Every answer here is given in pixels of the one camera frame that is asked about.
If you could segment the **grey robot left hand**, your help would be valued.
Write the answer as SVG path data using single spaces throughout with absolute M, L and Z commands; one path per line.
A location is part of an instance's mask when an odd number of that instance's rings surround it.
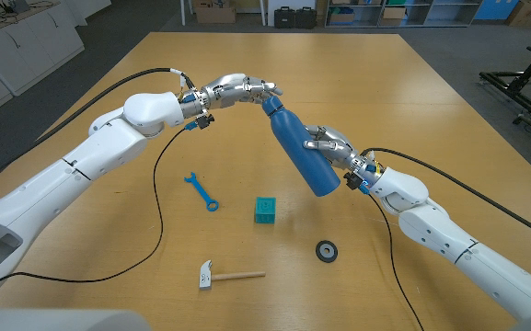
M 275 83 L 247 76 L 227 74 L 203 86 L 201 101 L 207 109 L 228 108 L 237 102 L 261 104 L 272 96 L 281 96 L 283 91 Z

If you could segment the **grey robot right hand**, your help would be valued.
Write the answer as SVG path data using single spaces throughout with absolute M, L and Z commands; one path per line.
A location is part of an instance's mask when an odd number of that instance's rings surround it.
M 358 151 L 341 132 L 322 125 L 306 125 L 305 128 L 310 139 L 303 143 L 303 147 L 320 151 L 332 166 L 354 170 L 364 164 Z

